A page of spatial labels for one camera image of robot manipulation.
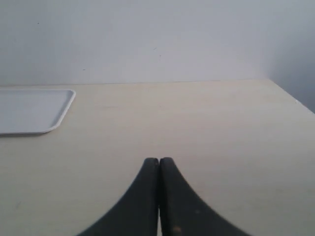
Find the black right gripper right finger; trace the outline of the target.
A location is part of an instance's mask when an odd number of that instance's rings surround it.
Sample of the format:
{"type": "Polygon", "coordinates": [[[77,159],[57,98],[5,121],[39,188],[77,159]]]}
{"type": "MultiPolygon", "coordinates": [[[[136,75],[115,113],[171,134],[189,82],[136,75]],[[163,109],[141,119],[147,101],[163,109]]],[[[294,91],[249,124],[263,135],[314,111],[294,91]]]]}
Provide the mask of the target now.
{"type": "Polygon", "coordinates": [[[159,210],[163,236],[245,236],[190,187],[174,160],[159,162],[159,210]]]}

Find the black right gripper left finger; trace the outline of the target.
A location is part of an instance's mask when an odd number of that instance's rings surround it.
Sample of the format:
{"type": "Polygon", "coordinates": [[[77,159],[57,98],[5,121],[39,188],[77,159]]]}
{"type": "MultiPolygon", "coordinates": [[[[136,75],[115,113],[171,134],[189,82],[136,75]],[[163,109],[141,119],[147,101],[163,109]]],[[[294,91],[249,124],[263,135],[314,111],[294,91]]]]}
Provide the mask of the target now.
{"type": "Polygon", "coordinates": [[[159,161],[146,158],[119,201],[81,236],[156,236],[159,161]]]}

